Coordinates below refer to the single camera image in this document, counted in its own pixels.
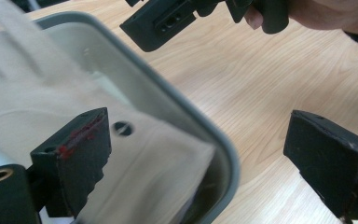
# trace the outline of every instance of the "black clamp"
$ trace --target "black clamp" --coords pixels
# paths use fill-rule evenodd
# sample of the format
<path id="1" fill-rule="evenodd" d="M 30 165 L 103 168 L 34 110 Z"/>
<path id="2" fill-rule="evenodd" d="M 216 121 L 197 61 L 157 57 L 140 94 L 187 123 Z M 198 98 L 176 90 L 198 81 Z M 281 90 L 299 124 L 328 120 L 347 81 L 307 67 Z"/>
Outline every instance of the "black clamp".
<path id="1" fill-rule="evenodd" d="M 139 0 L 126 0 L 134 6 Z M 242 20 L 253 4 L 263 15 L 263 31 L 276 34 L 289 23 L 285 0 L 150 0 L 120 27 L 144 51 L 158 49 L 185 29 L 196 17 L 210 15 L 219 2 L 226 2 L 232 19 Z"/>
<path id="2" fill-rule="evenodd" d="M 41 223 L 50 217 L 76 217 L 111 153 L 107 109 L 83 113 L 31 152 L 33 165 L 0 166 L 0 223 Z"/>
<path id="3" fill-rule="evenodd" d="M 343 221 L 358 219 L 358 136 L 321 116 L 295 110 L 283 154 Z"/>

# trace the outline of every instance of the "hand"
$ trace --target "hand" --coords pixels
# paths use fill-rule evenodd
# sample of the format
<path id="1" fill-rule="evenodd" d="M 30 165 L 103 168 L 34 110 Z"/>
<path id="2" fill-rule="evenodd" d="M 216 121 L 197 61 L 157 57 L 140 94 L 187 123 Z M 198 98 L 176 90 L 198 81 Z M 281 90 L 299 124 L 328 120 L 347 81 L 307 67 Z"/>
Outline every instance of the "hand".
<path id="1" fill-rule="evenodd" d="M 358 0 L 287 0 L 287 4 L 289 17 L 306 27 L 358 34 Z M 254 7 L 244 18 L 254 29 L 263 23 L 263 16 Z"/>

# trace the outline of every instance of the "white cloth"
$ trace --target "white cloth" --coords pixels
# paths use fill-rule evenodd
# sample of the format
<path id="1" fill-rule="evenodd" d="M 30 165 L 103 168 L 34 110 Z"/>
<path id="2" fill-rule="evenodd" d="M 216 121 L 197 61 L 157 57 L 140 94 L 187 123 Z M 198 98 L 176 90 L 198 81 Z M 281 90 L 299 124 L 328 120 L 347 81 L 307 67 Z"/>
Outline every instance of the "white cloth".
<path id="1" fill-rule="evenodd" d="M 0 148 L 28 167 L 32 149 L 98 107 L 108 108 L 111 124 L 129 122 L 133 133 L 111 132 L 104 178 L 78 220 L 170 223 L 196 191 L 213 146 L 112 98 L 18 8 L 0 0 Z"/>

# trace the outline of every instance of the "gray plastic tray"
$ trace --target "gray plastic tray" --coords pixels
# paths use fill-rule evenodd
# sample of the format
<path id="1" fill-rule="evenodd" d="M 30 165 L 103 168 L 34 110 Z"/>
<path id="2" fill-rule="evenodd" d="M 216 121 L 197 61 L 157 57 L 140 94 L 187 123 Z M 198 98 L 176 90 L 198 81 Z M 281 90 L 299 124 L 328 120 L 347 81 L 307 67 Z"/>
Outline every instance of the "gray plastic tray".
<path id="1" fill-rule="evenodd" d="M 235 148 L 185 97 L 89 14 L 63 12 L 36 23 L 96 81 L 124 103 L 216 147 L 184 223 L 211 223 L 238 187 Z"/>

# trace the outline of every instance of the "wooden table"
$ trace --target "wooden table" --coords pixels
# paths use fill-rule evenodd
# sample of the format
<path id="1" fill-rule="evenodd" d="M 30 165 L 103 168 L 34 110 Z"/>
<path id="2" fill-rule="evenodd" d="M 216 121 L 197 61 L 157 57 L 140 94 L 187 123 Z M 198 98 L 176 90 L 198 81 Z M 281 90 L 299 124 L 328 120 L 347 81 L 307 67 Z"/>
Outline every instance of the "wooden table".
<path id="1" fill-rule="evenodd" d="M 341 31 L 312 31 L 294 21 L 265 35 L 245 21 L 235 24 L 219 5 L 150 53 L 118 27 L 139 8 L 125 0 L 73 0 L 30 16 L 94 15 L 228 135 L 240 157 L 241 182 L 215 223 L 340 223 L 282 148 L 293 109 L 358 134 L 358 44 Z"/>

